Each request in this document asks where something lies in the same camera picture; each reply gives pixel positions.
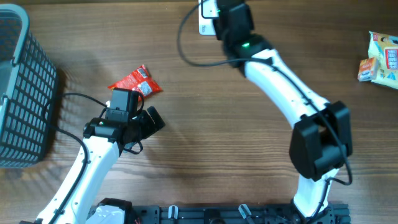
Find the red snack packet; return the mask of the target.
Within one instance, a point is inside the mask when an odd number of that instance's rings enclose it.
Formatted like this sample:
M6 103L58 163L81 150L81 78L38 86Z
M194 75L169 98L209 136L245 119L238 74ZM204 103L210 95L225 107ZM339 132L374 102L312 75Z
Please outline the red snack packet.
M138 91L142 93L145 98L162 91L161 87L150 76L150 73L145 65L141 65L129 75L108 86L108 88L110 90L114 88L122 88L126 90Z

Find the orange tissue pack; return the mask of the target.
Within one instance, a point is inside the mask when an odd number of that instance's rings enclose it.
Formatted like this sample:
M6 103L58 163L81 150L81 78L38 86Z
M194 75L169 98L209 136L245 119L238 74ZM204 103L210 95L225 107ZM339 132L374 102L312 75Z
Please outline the orange tissue pack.
M379 60L376 57L367 58L360 61L358 80L360 82L375 80L378 68L379 68Z

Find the cream snack bag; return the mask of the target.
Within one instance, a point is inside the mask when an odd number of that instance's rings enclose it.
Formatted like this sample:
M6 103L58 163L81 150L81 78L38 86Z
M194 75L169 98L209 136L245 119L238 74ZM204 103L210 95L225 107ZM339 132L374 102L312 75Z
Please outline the cream snack bag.
M397 89L397 37L372 31L369 34L368 56L379 62L372 82Z

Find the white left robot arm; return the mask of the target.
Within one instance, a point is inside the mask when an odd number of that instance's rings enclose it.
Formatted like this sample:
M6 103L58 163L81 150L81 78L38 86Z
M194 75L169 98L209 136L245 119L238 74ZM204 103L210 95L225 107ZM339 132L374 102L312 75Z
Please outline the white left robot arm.
M94 199L109 170L123 152L138 155L142 141L165 123L151 106L144 109L139 91L115 88L98 117L85 124L80 151L66 178L36 223L140 223L132 203L106 198L96 208Z

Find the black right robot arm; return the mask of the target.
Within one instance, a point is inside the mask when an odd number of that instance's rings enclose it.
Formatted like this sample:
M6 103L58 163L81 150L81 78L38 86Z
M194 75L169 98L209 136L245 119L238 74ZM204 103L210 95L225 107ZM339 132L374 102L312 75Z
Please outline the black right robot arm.
M244 1L217 1L213 20L229 64L258 86L293 129L289 156L299 173L290 205L265 208L267 223L350 223L345 204L327 200L331 183L351 185L348 157L353 153L350 111L311 89L281 59L268 41L253 33Z

